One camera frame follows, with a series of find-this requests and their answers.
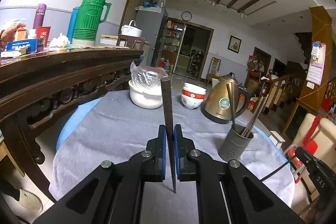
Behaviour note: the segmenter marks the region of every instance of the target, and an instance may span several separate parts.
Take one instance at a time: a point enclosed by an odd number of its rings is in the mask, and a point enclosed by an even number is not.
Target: kettle base
[[[213,121],[213,122],[216,122],[216,123],[221,123],[221,124],[227,124],[231,121],[231,120],[221,119],[221,118],[218,118],[218,117],[215,117],[215,116],[211,115],[209,112],[207,112],[204,109],[203,104],[201,105],[201,111],[202,111],[203,115],[206,116],[210,121]]]

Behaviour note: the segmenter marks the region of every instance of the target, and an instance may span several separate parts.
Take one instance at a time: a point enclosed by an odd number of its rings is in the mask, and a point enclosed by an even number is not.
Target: wall clock
[[[189,12],[183,12],[182,15],[181,15],[181,17],[185,21],[189,21],[192,18],[191,13],[189,13]]]

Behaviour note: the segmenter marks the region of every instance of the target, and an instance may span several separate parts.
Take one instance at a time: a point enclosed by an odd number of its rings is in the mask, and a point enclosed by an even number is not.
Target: hand
[[[13,40],[14,34],[19,27],[25,27],[24,22],[17,22],[12,24],[8,29],[6,29],[0,38],[0,47],[5,48],[7,43]]]

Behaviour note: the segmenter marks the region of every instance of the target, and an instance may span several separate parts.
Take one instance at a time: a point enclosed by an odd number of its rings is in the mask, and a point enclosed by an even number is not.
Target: kettle sticker
[[[220,99],[219,106],[221,109],[228,109],[230,107],[230,100],[228,98]]]

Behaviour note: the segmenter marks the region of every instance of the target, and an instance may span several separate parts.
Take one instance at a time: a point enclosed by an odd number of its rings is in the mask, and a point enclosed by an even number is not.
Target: framed picture
[[[239,39],[237,37],[234,37],[234,36],[231,36],[229,46],[227,47],[227,49],[230,50],[230,51],[238,53],[241,42],[242,42],[241,39]]]

